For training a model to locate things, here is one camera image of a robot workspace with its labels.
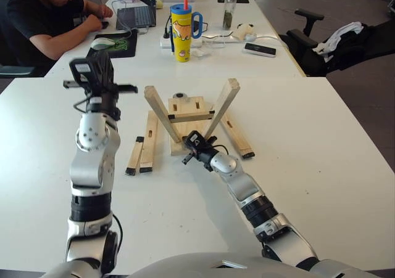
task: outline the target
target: power strip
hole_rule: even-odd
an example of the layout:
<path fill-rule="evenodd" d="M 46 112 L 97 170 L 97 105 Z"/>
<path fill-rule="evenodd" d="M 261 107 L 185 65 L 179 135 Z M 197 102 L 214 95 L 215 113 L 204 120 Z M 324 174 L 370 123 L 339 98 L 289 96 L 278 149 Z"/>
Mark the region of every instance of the power strip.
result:
<path fill-rule="evenodd" d="M 203 46 L 202 38 L 192 39 L 192 44 L 191 44 L 192 48 L 200 48 L 201 46 Z M 161 36 L 160 37 L 160 47 L 162 49 L 171 49 L 172 44 L 170 42 L 170 38 L 165 39 L 163 36 Z"/>

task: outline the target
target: cup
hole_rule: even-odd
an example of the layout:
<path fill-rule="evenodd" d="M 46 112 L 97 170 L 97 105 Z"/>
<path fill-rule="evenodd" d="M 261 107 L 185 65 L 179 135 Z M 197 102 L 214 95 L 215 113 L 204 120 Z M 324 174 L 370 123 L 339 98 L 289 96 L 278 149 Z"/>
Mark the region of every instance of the cup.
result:
<path fill-rule="evenodd" d="M 175 58 L 179 62 L 187 62 L 191 58 L 191 41 L 202 35 L 203 16 L 199 12 L 192 13 L 192 6 L 184 9 L 184 4 L 170 7 L 172 15 L 172 35 Z M 199 30 L 194 35 L 192 32 L 193 20 L 199 16 Z"/>

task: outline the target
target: smartphone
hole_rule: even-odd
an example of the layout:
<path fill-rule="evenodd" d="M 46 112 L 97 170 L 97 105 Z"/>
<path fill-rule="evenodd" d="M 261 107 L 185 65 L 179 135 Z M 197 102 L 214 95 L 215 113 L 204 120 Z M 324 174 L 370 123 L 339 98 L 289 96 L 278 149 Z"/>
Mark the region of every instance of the smartphone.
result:
<path fill-rule="evenodd" d="M 276 49 L 247 43 L 243 49 L 244 52 L 257 54 L 267 57 L 276 57 Z"/>

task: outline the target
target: cartoon print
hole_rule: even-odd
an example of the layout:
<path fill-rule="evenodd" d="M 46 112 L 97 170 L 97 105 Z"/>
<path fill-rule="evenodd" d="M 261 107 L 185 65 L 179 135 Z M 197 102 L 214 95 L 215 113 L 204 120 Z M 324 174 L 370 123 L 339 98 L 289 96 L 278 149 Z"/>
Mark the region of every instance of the cartoon print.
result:
<path fill-rule="evenodd" d="M 191 38 L 191 25 L 180 25 L 178 21 L 173 23 L 173 29 L 177 32 L 177 35 L 182 41 Z"/>

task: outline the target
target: desk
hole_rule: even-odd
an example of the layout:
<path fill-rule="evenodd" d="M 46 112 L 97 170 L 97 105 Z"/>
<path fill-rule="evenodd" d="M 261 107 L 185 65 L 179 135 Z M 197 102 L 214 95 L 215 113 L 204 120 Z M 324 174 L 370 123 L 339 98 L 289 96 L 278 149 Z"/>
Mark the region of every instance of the desk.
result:
<path fill-rule="evenodd" d="M 232 27 L 239 23 L 252 23 L 258 36 L 278 37 L 268 20 L 260 11 L 254 0 L 249 4 L 238 4 Z M 146 35 L 139 35 L 134 58 L 113 59 L 115 80 L 137 80 L 140 78 L 229 78 L 229 77 L 257 77 L 273 78 L 277 75 L 301 76 L 299 66 L 292 56 L 278 41 L 273 39 L 257 39 L 256 44 L 271 46 L 277 49 L 274 59 L 257 55 L 244 54 L 244 43 L 227 44 L 223 49 L 211 49 L 211 56 L 202 59 L 192 57 L 188 63 L 176 62 L 169 49 L 159 47 L 160 38 L 164 34 L 164 26 L 170 13 L 172 4 L 164 4 L 164 8 L 157 10 L 157 26 L 150 28 Z M 223 4 L 217 0 L 196 0 L 192 3 L 193 10 L 199 11 L 204 21 L 209 23 L 209 31 L 218 30 L 222 26 Z M 115 30 L 115 16 L 109 19 L 110 26 L 101 33 L 112 33 Z M 95 34 L 91 34 L 78 47 L 66 52 L 48 72 L 46 76 L 60 80 L 72 79 L 69 62 L 77 57 L 85 57 L 89 45 Z"/>
<path fill-rule="evenodd" d="M 243 161 L 320 258 L 362 269 L 395 267 L 394 173 L 325 78 L 239 78 L 230 107 L 256 153 Z M 214 103 L 223 79 L 136 79 L 163 100 L 176 91 Z M 69 166 L 81 89 L 58 79 L 19 79 L 0 95 L 0 269 L 47 271 L 64 258 L 70 215 Z M 112 209 L 124 234 L 115 274 L 129 274 L 168 256 L 238 251 L 260 244 L 226 186 L 214 173 L 169 155 L 162 125 L 154 171 L 124 175 L 136 136 L 144 135 L 142 93 L 118 103 L 121 146 Z M 214 134 L 236 154 L 223 129 Z"/>

